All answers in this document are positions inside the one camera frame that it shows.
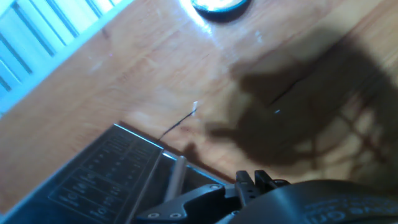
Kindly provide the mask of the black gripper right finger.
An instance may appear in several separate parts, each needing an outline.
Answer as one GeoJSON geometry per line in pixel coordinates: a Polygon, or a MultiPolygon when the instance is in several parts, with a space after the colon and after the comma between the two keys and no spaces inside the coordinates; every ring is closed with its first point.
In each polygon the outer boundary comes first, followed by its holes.
{"type": "Polygon", "coordinates": [[[264,170],[254,172],[254,183],[261,194],[266,194],[274,189],[290,185],[290,182],[284,179],[272,179],[264,170]]]}

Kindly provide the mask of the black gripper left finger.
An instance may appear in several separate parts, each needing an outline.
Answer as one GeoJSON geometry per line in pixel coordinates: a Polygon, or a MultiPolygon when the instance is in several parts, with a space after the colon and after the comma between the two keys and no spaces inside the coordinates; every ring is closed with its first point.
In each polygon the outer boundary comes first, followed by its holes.
{"type": "Polygon", "coordinates": [[[138,224],[229,223],[240,210],[259,196],[246,171],[236,173],[235,184],[208,184],[135,217],[138,224]]]}

